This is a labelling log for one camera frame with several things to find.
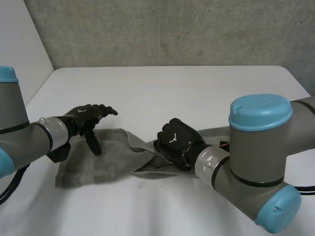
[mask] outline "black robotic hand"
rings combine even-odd
[[[108,115],[118,115],[118,113],[111,107],[104,105],[85,105],[73,108],[59,118],[67,127],[68,142],[63,146],[55,149],[47,154],[47,156],[55,163],[65,161],[70,152],[69,139],[75,135],[85,137],[90,150],[94,155],[99,156],[102,154],[102,149],[98,143],[97,138],[93,132],[95,126],[99,121]]]
[[[102,153],[100,145],[95,137],[93,129],[99,121],[108,115],[118,115],[112,107],[105,107],[104,105],[85,105],[73,108],[64,116],[71,117],[76,124],[77,132],[75,135],[80,134],[85,136],[87,144],[91,151],[99,156]]]
[[[187,154],[193,145],[203,143],[202,136],[193,128],[174,118],[157,134],[154,147],[165,154],[182,171],[191,169]]]

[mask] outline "blue cap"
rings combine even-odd
[[[8,176],[15,171],[15,165],[11,157],[0,148],[0,178]]]
[[[14,83],[18,81],[11,66],[0,66],[0,83]]]
[[[247,95],[232,102],[229,123],[242,131],[262,131],[286,123],[292,111],[290,101],[279,95]]]
[[[270,233],[278,233],[294,219],[300,205],[301,194],[292,185],[287,185],[266,202],[255,223]]]

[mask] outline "gray towel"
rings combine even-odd
[[[193,170],[178,170],[154,149],[153,141],[146,143],[123,129],[102,129],[94,132],[102,148],[102,155],[94,156],[85,138],[73,137],[68,159],[59,165],[56,187],[78,188],[87,184],[116,181],[130,174],[143,178],[195,176]],[[211,145],[229,141],[228,127],[204,129],[199,133]]]

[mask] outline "black ring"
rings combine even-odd
[[[211,177],[211,185],[213,187],[213,189],[215,190],[215,181],[216,181],[216,177],[217,177],[217,173],[219,172],[219,169],[221,168],[221,166],[223,166],[223,164],[225,162],[227,162],[230,159],[230,156],[225,157],[224,159],[222,159],[219,164],[216,166],[215,170],[213,171],[212,177]]]
[[[258,188],[274,187],[274,186],[277,186],[278,184],[282,183],[282,181],[284,180],[284,176],[283,176],[279,180],[276,180],[276,181],[273,181],[273,182],[268,182],[268,183],[265,183],[265,182],[252,182],[252,181],[249,181],[249,180],[246,180],[246,179],[243,179],[243,178],[239,177],[232,170],[231,170],[231,174],[236,180],[240,181],[241,183],[249,185],[249,186],[252,186],[252,187],[258,187]]]
[[[28,120],[27,122],[23,123],[23,124],[19,124],[10,128],[5,128],[5,129],[0,129],[0,134],[7,134],[7,133],[11,133],[14,131],[18,131],[20,129],[24,129],[26,127],[28,127],[30,125],[30,121]]]
[[[306,106],[315,115],[315,109],[310,104],[308,104],[306,102],[303,102],[303,101],[300,101],[300,100],[296,100],[296,101],[293,101],[293,102],[297,102],[297,103],[300,103],[300,104]]]
[[[47,153],[50,153],[51,149],[53,148],[53,144],[54,144],[54,141],[53,141],[53,138],[51,137],[51,134],[48,132],[48,130],[45,128],[44,125],[41,125],[40,123],[33,123],[39,127],[41,127],[45,133],[47,134],[47,137],[49,139],[49,151]]]

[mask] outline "black cable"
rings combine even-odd
[[[302,191],[302,192],[314,192],[315,191],[315,186],[303,186],[303,187],[295,186],[295,188],[299,191]]]
[[[315,195],[315,192],[306,192],[306,193],[303,193],[303,192],[300,192],[301,195]]]
[[[3,193],[0,194],[0,205],[3,204],[6,200],[8,200],[8,198],[14,193],[16,188],[20,185],[24,172],[29,166],[30,165],[28,164],[27,166],[19,169],[16,172],[9,186],[4,190]]]

